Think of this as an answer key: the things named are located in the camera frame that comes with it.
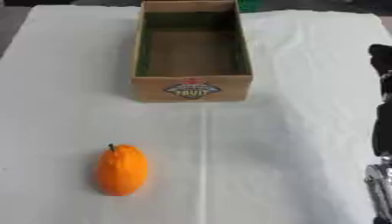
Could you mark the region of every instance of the cardboard box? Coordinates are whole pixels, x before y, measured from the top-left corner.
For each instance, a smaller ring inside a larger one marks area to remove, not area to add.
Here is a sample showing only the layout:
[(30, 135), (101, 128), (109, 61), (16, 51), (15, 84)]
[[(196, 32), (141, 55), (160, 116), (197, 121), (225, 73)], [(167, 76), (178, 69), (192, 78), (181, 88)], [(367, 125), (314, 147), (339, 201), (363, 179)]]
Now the cardboard box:
[(139, 101), (242, 101), (251, 81), (236, 1), (142, 2), (131, 75)]

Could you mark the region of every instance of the box label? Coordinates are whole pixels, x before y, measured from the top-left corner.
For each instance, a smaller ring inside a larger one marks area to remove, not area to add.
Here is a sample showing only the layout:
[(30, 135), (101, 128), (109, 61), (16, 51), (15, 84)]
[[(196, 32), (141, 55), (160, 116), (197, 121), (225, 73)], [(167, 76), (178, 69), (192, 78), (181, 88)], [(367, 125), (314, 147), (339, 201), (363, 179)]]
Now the box label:
[(202, 79), (187, 79), (183, 83), (165, 88), (164, 91), (186, 99), (196, 100), (205, 95), (218, 93), (221, 89), (204, 82)]

